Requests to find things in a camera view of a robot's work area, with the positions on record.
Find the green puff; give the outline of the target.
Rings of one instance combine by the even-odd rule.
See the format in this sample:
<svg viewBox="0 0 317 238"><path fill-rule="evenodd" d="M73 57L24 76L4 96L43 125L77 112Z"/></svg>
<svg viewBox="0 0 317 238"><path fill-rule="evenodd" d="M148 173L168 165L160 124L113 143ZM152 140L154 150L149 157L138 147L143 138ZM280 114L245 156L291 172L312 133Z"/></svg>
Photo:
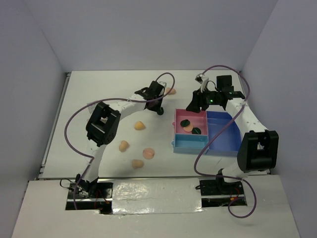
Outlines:
<svg viewBox="0 0 317 238"><path fill-rule="evenodd" d="M198 127L193 127L192 134L202 134L202 131Z"/></svg>
<svg viewBox="0 0 317 238"><path fill-rule="evenodd" d="M164 109L160 109L160 110L157 112L157 114L158 114L159 116L162 116L162 115L164 114Z"/></svg>
<svg viewBox="0 0 317 238"><path fill-rule="evenodd" d="M184 119L180 122L181 127L188 127L190 125L190 121L188 119Z"/></svg>

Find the orange teardrop sponge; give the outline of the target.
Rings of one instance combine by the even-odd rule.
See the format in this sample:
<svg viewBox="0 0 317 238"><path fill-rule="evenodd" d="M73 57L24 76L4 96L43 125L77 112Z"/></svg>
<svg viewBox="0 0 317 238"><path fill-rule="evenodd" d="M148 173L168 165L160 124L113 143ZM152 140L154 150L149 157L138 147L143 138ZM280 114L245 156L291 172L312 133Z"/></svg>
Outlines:
<svg viewBox="0 0 317 238"><path fill-rule="evenodd" d="M146 128L146 126L141 121L136 122L135 125L134 125L134 129L135 130L143 130L145 128Z"/></svg>

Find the peach puff with ribbon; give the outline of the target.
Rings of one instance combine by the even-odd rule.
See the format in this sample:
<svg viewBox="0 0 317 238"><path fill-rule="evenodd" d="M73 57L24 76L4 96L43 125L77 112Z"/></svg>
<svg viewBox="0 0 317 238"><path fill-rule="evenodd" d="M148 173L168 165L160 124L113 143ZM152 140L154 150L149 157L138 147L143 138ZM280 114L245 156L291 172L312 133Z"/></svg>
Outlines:
<svg viewBox="0 0 317 238"><path fill-rule="evenodd" d="M152 159L155 156L155 151L153 148L145 148L143 150L143 157L147 160Z"/></svg>

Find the green puff top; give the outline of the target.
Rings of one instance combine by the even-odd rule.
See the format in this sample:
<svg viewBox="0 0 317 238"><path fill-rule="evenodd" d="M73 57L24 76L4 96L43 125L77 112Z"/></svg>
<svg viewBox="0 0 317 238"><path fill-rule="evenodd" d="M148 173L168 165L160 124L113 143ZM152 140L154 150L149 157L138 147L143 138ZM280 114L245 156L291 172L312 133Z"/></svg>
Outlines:
<svg viewBox="0 0 317 238"><path fill-rule="evenodd" d="M164 114L164 109L160 109L160 110L157 112L157 114L158 114L159 116L162 116L162 115Z"/></svg>

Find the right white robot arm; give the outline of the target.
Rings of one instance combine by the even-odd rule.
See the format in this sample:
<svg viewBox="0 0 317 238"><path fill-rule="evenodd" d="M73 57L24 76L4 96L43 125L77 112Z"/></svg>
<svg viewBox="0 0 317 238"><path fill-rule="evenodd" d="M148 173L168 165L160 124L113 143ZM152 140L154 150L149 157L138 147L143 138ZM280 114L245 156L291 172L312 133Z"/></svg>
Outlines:
<svg viewBox="0 0 317 238"><path fill-rule="evenodd" d="M239 128L242 138L236 162L221 169L215 176L216 190L226 194L232 189L233 183L248 175L275 168L279 135L275 130L268 130L257 119L247 104L247 97L234 90L231 75L218 76L214 91L208 89L209 78L204 74L197 75L195 80L200 83L200 88L193 92L192 101L186 110L199 113L211 105L219 105L232 119L212 141L233 123Z"/></svg>

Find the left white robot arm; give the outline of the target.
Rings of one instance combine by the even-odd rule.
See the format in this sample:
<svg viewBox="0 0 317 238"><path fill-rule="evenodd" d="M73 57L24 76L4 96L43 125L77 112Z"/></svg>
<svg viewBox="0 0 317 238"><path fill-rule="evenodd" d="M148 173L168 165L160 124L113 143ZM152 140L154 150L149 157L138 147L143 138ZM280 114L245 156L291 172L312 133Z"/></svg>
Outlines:
<svg viewBox="0 0 317 238"><path fill-rule="evenodd" d="M111 104L97 103L86 125L89 142L88 155L92 158L83 174L78 174L75 180L81 194L89 198L97 193L99 166L103 152L114 140L120 120L143 110L156 112L159 116L163 115L161 97L164 91L165 87L162 84L152 81L149 87L136 91L128 99L118 99Z"/></svg>

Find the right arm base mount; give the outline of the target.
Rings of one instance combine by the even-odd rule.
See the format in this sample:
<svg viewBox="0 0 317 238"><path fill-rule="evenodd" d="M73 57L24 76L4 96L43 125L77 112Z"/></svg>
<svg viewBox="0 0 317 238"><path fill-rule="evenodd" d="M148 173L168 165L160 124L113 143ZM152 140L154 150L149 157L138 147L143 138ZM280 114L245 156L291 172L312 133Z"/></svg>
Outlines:
<svg viewBox="0 0 317 238"><path fill-rule="evenodd" d="M232 206L247 205L240 181L227 183L223 178L202 179L195 189L200 191L203 208L227 207L230 202Z"/></svg>

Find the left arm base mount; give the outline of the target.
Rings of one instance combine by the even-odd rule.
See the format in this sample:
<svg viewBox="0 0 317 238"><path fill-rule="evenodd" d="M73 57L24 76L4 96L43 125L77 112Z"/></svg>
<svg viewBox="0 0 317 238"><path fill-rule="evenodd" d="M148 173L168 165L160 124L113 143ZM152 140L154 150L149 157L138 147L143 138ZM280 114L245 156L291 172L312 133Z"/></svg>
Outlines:
<svg viewBox="0 0 317 238"><path fill-rule="evenodd" d="M78 174L74 181L68 178L59 181L59 186L68 190L66 211L96 210L101 214L111 214L113 183L99 182L97 179L88 182L82 179L76 185L79 178Z"/></svg>

